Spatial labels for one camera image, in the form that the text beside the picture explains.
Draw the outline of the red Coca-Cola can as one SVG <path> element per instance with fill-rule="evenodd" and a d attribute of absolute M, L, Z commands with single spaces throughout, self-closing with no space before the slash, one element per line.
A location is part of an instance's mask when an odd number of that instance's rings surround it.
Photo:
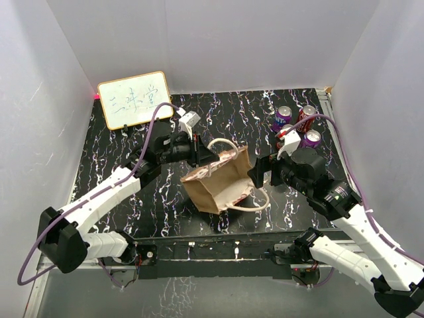
<path fill-rule="evenodd" d="M 316 108 L 314 108 L 313 106 L 310 106 L 310 105 L 306 105 L 306 106 L 302 107 L 302 109 L 299 111 L 299 115 L 298 115 L 296 122 L 298 123 L 298 122 L 306 119 L 307 117 L 310 117 L 310 116 L 316 114 L 316 112 L 317 112 Z M 313 122 L 314 122 L 314 118 L 308 119 L 307 121 L 300 124 L 296 128 L 296 130 L 299 133 L 306 133 L 311 128 Z"/>
<path fill-rule="evenodd" d="M 284 125 L 277 133 L 276 133 L 276 139 L 277 139 L 277 143 L 276 143 L 276 148 L 279 150 L 281 149 L 281 147 L 284 145 L 284 136 L 283 136 L 283 132 L 287 131 L 289 128 L 291 128 L 292 125 L 287 124 Z"/>

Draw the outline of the patterned canvas tote bag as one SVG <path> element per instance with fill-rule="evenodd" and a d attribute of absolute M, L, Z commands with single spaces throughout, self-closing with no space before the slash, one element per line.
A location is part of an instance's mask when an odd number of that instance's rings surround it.
<path fill-rule="evenodd" d="M 196 168 L 180 179 L 189 198 L 200 212 L 219 215 L 228 209 L 243 212 L 261 211 L 270 204 L 270 198 L 263 188 L 258 190 L 265 197 L 265 204 L 258 207 L 239 207 L 237 203 L 254 191 L 253 181 L 248 176 L 252 169 L 248 146 L 238 147 L 225 138 L 212 140 L 207 149 L 216 143 L 226 143 L 230 150 L 218 154 L 219 159 Z"/>

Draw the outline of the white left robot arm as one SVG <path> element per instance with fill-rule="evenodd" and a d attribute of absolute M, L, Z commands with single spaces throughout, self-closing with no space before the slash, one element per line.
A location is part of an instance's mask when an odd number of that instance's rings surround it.
<path fill-rule="evenodd" d="M 154 132 L 106 180 L 76 202 L 60 210 L 45 209 L 38 224 L 37 247 L 64 274 L 96 258 L 112 257 L 130 264 L 137 254 L 130 236 L 115 231 L 95 234 L 90 228 L 155 180 L 162 165 L 185 161 L 198 168 L 218 160 L 219 155 L 208 149 L 197 133 Z"/>

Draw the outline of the purple Fanta can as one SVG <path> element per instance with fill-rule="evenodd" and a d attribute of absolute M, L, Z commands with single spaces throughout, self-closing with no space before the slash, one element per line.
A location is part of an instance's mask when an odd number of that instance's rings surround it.
<path fill-rule="evenodd" d="M 292 118 L 292 110 L 288 106 L 281 106 L 276 109 L 272 130 L 277 133 L 284 125 L 288 125 Z"/>
<path fill-rule="evenodd" d="M 318 131 L 311 129 L 304 134 L 299 146 L 301 148 L 317 148 L 320 143 L 321 134 Z"/>

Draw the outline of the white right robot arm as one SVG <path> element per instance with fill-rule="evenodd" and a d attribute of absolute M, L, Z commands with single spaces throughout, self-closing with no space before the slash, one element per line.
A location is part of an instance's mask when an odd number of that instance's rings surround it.
<path fill-rule="evenodd" d="M 292 154 L 274 153 L 256 160 L 248 176 L 256 188 L 271 173 L 271 184 L 286 184 L 306 196 L 309 206 L 348 235 L 362 250 L 360 256 L 309 228 L 290 246 L 289 254 L 304 263 L 326 263 L 364 286 L 394 317 L 408 317 L 423 303 L 423 265 L 407 257 L 348 183 L 331 178 L 325 159 L 312 148 Z"/>

